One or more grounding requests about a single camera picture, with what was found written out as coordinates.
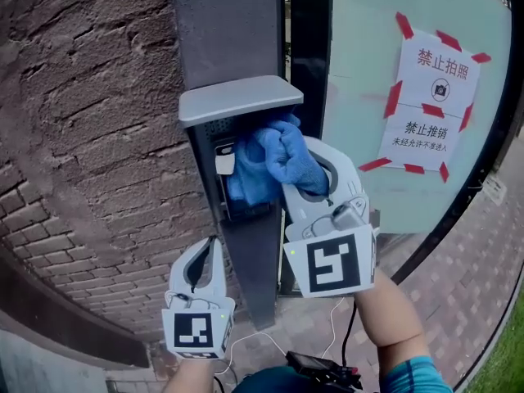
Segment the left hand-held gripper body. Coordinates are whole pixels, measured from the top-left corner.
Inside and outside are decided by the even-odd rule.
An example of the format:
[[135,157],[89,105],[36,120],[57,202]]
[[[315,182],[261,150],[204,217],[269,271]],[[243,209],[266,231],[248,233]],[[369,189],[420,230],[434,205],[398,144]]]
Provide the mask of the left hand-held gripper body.
[[167,350],[180,359],[223,359],[236,303],[229,297],[166,293],[162,323]]

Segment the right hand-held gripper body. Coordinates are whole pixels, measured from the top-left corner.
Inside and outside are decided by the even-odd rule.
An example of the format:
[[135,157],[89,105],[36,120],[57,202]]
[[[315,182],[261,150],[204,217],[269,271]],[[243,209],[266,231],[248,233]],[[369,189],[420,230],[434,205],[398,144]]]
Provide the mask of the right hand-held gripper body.
[[347,296],[374,286],[377,229],[365,208],[342,202],[332,228],[296,228],[283,250],[304,298]]

